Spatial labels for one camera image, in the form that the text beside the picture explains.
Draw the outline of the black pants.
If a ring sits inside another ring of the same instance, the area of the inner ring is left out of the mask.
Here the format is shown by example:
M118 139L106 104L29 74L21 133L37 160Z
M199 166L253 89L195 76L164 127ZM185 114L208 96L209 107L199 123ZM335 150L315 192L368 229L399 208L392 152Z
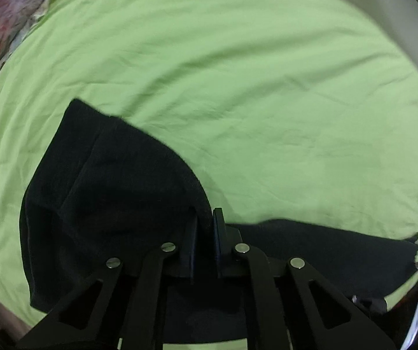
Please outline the black pants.
M418 236L396 240L284 219L238 224L270 258L303 258L342 294L383 311L417 271ZM110 258L138 264L153 246L180 245L188 267L215 254L208 197L171 148L121 118L72 100L21 203L21 258L30 304L48 312Z

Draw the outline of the green bed sheet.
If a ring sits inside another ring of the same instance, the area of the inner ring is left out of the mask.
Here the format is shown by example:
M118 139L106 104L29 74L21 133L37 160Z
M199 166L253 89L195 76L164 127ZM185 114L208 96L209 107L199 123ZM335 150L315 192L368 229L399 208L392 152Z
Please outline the green bed sheet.
M229 221L418 233L418 68L345 0L50 0L0 71L0 302L30 325L19 213L70 101L174 149Z

